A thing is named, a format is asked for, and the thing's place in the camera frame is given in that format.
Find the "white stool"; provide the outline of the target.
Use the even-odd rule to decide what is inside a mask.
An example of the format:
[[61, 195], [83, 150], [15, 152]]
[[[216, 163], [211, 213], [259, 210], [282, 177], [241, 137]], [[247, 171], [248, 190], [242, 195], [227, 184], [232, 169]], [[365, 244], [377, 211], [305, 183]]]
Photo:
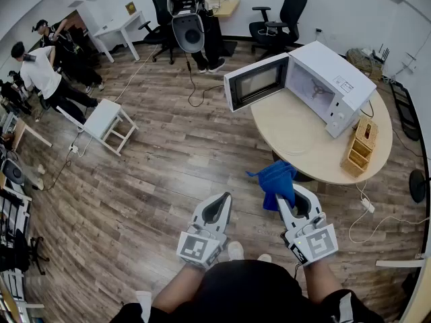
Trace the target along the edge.
[[[68, 114], [61, 107], [58, 106], [57, 109], [73, 124], [88, 133], [93, 139], [97, 140], [99, 143], [118, 156], [121, 156], [121, 150], [125, 143], [129, 140], [133, 131], [139, 129], [135, 122], [132, 121], [129, 115], [123, 110], [120, 104], [107, 99], [102, 99], [102, 101], [97, 105], [97, 107], [95, 107], [94, 111], [87, 118], [84, 124], [78, 122], [76, 119], [74, 119], [74, 117], [72, 117], [72, 115]], [[124, 118], [131, 124], [131, 128], [126, 135], [122, 135], [116, 132], [114, 129], [119, 122], [123, 122]], [[121, 142], [116, 149], [106, 142], [108, 136], [110, 135], [115, 135], [121, 139]]]

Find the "black office chair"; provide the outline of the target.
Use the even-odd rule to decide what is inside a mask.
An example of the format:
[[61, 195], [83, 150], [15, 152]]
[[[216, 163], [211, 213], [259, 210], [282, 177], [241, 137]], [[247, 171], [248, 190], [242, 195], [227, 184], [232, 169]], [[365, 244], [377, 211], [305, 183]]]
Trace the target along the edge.
[[140, 25], [139, 30], [145, 28], [147, 35], [143, 41], [150, 45], [160, 45], [162, 48], [153, 55], [152, 61], [157, 61], [157, 56], [169, 51], [169, 64], [174, 64], [173, 50], [178, 46], [172, 29], [172, 16], [168, 12], [167, 0], [152, 0], [156, 12], [158, 26], [154, 29], [149, 27], [150, 21]]
[[266, 50], [257, 61], [261, 61], [270, 55], [288, 52], [294, 48], [299, 39], [298, 20], [306, 7], [308, 0], [284, 0], [281, 7], [280, 21], [270, 21], [267, 12], [270, 7], [253, 7], [253, 11], [260, 11], [262, 22], [249, 24], [249, 31], [255, 43], [251, 46], [251, 52], [255, 54], [257, 48]]

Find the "person's left white shoe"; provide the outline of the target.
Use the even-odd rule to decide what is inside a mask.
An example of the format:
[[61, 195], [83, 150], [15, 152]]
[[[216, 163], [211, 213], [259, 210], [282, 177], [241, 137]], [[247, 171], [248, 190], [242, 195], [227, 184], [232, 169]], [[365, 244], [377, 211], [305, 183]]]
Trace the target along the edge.
[[240, 242], [233, 241], [228, 244], [228, 257], [230, 261], [244, 260], [244, 249]]

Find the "glass turntable plate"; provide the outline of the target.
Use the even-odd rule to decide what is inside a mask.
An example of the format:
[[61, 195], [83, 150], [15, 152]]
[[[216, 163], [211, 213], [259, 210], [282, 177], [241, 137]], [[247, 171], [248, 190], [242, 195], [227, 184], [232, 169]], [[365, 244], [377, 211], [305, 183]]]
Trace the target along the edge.
[[275, 146], [288, 155], [305, 154], [313, 146], [312, 134], [304, 126], [301, 114], [283, 113], [276, 116], [271, 127]]

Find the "black folding rack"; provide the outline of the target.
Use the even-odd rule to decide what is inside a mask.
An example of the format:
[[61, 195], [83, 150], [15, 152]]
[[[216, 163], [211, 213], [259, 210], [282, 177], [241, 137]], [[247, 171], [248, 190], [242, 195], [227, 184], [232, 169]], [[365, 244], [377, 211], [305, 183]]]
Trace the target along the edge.
[[408, 90], [398, 82], [391, 83], [390, 86], [403, 132], [412, 141], [418, 141], [418, 124]]

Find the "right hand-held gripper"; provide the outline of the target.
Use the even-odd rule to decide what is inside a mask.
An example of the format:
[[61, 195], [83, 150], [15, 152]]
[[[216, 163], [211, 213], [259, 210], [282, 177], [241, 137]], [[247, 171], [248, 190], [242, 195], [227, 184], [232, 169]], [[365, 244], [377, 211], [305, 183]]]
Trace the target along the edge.
[[[302, 266], [308, 266], [339, 250], [334, 225], [328, 224], [317, 196], [305, 187], [294, 184], [295, 205], [276, 194], [280, 217], [286, 225], [284, 240], [289, 250]], [[306, 223], [296, 223], [296, 218], [307, 218]]]

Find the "person's black clothing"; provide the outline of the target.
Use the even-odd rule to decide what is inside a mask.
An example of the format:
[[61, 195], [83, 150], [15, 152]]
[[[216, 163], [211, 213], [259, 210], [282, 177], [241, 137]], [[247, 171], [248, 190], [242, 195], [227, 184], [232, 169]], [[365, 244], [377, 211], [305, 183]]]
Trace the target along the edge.
[[315, 304], [282, 266], [259, 260], [221, 262], [205, 271], [191, 301], [172, 313], [125, 304], [109, 323], [385, 323], [349, 289]]

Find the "wicker basket organizer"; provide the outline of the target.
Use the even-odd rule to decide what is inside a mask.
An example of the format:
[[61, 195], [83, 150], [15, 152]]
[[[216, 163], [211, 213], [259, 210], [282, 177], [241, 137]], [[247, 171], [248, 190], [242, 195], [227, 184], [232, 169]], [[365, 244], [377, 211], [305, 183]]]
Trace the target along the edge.
[[354, 125], [340, 167], [350, 176], [361, 176], [370, 163], [376, 146], [378, 127], [367, 117], [361, 117]]

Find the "white equipment rack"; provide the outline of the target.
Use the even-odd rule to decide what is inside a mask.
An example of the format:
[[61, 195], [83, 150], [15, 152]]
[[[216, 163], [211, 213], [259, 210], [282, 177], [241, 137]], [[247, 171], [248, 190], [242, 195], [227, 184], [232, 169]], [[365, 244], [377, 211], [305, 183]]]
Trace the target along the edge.
[[[22, 186], [6, 180], [4, 189], [0, 190], [0, 246], [13, 248], [16, 230], [26, 233], [31, 202], [32, 198]], [[0, 271], [0, 279], [17, 304], [22, 323], [32, 323], [30, 304], [24, 293], [23, 271], [18, 268]]]

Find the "black standing fan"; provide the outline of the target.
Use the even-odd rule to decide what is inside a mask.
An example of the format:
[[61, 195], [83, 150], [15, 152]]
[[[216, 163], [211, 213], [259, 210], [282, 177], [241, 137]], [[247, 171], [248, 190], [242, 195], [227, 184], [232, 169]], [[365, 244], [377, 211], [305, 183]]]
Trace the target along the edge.
[[426, 186], [431, 181], [420, 170], [413, 170], [409, 175], [409, 192], [415, 203], [420, 203], [426, 196]]

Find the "white shelf board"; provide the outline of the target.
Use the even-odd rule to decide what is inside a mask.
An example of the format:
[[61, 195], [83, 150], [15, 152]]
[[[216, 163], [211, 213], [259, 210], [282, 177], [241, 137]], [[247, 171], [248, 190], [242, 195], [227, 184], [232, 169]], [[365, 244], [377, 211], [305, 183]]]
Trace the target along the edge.
[[375, 265], [386, 268], [421, 268], [426, 264], [426, 259], [415, 260], [377, 260]]

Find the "person's right forearm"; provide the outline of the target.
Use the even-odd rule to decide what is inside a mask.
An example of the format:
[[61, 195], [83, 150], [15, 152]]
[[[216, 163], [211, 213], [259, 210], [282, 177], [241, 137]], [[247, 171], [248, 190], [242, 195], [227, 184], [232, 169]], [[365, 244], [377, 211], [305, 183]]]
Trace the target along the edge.
[[305, 266], [304, 275], [308, 298], [315, 304], [321, 303], [332, 293], [343, 289], [324, 258]]

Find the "white egg-shaped pod device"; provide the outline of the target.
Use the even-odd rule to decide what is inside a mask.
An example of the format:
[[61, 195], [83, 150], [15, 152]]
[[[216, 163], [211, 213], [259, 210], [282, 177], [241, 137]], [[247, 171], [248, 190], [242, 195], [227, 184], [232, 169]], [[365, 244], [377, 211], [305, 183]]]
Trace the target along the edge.
[[184, 52], [196, 53], [204, 47], [205, 32], [199, 15], [204, 7], [205, 0], [167, 0], [174, 36]]

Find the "black router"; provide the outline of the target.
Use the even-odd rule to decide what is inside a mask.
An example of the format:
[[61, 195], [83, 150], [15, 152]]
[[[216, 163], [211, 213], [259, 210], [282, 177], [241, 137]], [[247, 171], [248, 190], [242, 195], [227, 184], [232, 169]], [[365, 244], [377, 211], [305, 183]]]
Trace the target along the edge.
[[374, 60], [380, 62], [381, 64], [385, 64], [387, 57], [389, 56], [390, 50], [388, 47], [384, 47], [384, 44], [381, 44], [378, 50], [372, 50], [372, 57]]

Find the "blue cloth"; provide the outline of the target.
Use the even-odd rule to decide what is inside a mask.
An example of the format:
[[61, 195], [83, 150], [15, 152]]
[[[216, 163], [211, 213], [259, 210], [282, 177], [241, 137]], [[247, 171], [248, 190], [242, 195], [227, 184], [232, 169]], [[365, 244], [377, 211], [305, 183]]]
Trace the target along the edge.
[[297, 170], [292, 164], [278, 160], [257, 173], [246, 173], [250, 177], [258, 177], [259, 186], [265, 193], [264, 210], [278, 210], [276, 194], [280, 194], [291, 206], [295, 205], [293, 179], [297, 174]]

